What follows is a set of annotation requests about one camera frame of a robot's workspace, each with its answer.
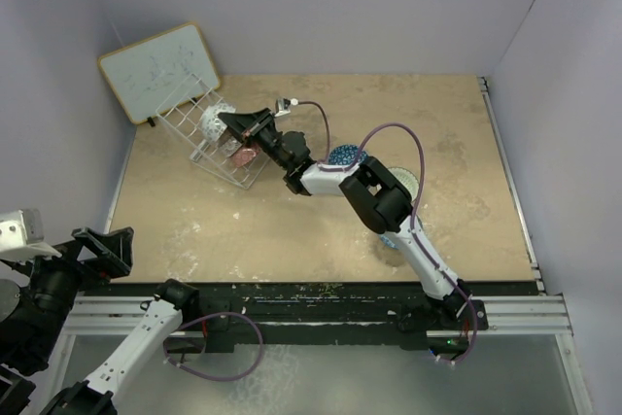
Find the brown white patterned bowl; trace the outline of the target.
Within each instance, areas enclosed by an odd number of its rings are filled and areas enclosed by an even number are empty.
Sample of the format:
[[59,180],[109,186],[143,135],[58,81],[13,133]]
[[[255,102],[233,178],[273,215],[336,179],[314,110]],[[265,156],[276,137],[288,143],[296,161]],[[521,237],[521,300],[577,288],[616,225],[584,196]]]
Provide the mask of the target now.
[[221,143],[220,152],[224,157],[229,158],[232,157],[241,148],[241,146],[242,144],[240,142],[238,142],[235,138],[230,137]]

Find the grey black patterned bowl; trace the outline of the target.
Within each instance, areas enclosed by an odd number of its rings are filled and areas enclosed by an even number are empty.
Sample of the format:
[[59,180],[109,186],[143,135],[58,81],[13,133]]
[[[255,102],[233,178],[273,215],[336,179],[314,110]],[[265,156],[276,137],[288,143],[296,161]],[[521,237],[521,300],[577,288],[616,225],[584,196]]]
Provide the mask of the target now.
[[220,113],[235,113],[236,108],[228,103],[210,105],[199,120],[199,129],[208,142],[216,142],[227,130],[227,125],[219,118]]

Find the pink red patterned bowl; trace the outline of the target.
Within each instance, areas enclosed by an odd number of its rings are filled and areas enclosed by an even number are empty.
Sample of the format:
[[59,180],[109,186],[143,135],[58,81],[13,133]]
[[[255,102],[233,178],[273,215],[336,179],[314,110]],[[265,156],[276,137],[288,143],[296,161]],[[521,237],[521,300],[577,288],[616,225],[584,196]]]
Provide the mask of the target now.
[[255,147],[240,147],[232,156],[232,164],[236,168],[241,168],[252,162],[259,154]]

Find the dark blue triangle bowl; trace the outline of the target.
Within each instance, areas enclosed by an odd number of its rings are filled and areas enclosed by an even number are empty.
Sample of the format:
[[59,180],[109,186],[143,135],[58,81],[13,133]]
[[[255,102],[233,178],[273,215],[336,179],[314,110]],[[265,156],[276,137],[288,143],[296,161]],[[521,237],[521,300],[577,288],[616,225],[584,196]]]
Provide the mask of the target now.
[[356,156],[359,157],[357,162],[361,162],[368,157],[368,154],[366,151],[359,152],[359,147],[354,144],[340,145],[328,154],[328,165],[349,166]]

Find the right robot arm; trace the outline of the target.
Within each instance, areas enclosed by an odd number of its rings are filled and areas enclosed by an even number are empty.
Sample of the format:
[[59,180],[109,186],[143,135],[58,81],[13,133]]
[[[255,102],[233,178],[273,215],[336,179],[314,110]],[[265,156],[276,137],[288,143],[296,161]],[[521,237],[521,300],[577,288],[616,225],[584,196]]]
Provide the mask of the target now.
[[363,138],[359,149],[363,150],[371,137],[386,128],[404,130],[416,145],[420,163],[415,196],[375,157],[362,159],[355,154],[348,166],[314,160],[305,135],[278,130],[269,109],[250,114],[219,113],[218,118],[238,142],[258,145],[283,169],[283,180],[292,193],[343,196],[368,230],[390,238],[419,278],[432,306],[433,320],[440,327],[455,328],[466,318],[467,311],[477,317],[471,292],[436,251],[417,216],[426,164],[421,141],[411,128],[399,122],[381,124]]

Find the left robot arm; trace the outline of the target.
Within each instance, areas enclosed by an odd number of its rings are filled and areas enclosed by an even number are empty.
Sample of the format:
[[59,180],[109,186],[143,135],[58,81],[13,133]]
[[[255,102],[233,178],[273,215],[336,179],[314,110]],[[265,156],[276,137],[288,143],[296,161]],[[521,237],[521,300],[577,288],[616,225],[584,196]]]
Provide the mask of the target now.
[[127,388],[177,329],[200,316],[196,288],[168,279],[149,298],[90,297],[86,291],[127,276],[134,231],[83,227],[55,246],[16,221],[1,224],[1,260],[27,277],[1,281],[1,411],[19,414],[36,385],[32,375],[63,376],[77,341],[102,343],[89,372],[43,407],[45,414],[116,414]]

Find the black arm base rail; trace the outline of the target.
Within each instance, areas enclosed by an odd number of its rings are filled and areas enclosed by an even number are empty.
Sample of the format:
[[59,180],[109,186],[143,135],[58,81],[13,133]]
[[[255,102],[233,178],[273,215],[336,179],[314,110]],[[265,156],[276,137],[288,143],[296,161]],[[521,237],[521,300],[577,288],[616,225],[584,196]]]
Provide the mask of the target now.
[[492,326],[490,297],[536,296],[533,282],[466,285],[477,312],[458,320],[432,307],[416,282],[196,283],[169,280],[132,310],[155,317],[156,303],[172,299],[181,330],[203,335],[207,349],[226,353],[239,344],[397,346],[406,351],[461,354],[465,330]]

